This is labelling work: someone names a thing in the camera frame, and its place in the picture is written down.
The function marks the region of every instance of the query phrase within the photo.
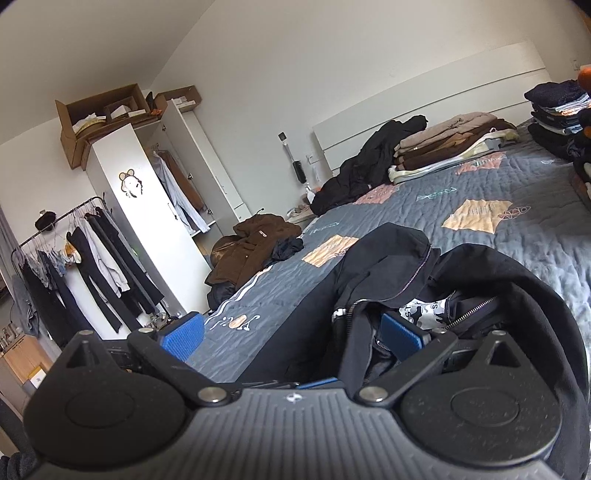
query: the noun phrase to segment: headboard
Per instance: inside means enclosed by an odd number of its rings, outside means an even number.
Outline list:
[[[313,129],[336,173],[392,118],[404,122],[421,114],[432,126],[460,113],[482,111],[519,124],[531,116],[530,103],[523,94],[549,81],[534,44],[523,41],[477,53],[394,85]]]

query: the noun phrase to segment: brown hanging garment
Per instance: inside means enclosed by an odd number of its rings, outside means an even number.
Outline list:
[[[170,173],[173,174],[174,179],[177,181],[178,186],[185,194],[191,205],[195,207],[195,210],[199,211],[205,205],[203,203],[203,199],[199,192],[195,190],[193,184],[185,177],[181,169],[178,167],[177,163],[174,161],[173,156],[166,150],[161,150],[157,152],[158,155],[164,160],[166,166],[170,170]]]

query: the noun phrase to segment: ceiling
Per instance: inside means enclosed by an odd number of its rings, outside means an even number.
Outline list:
[[[17,0],[0,15],[0,144],[79,100],[147,89],[213,0]]]

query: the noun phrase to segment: gray quilt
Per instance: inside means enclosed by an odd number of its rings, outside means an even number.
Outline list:
[[[400,186],[381,186],[327,212],[303,235],[304,249],[249,281],[212,314],[187,363],[217,382],[234,381],[346,249],[385,222],[425,232],[446,252],[489,245],[550,285],[591,346],[591,213],[569,183],[572,165],[519,128],[519,143]]]

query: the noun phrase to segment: folded beige sweater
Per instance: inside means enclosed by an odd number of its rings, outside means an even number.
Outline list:
[[[396,146],[394,155],[397,157],[409,150],[426,147],[454,134],[466,133],[493,120],[496,120],[496,116],[492,113],[472,112],[456,115],[445,122],[433,125],[405,138]]]

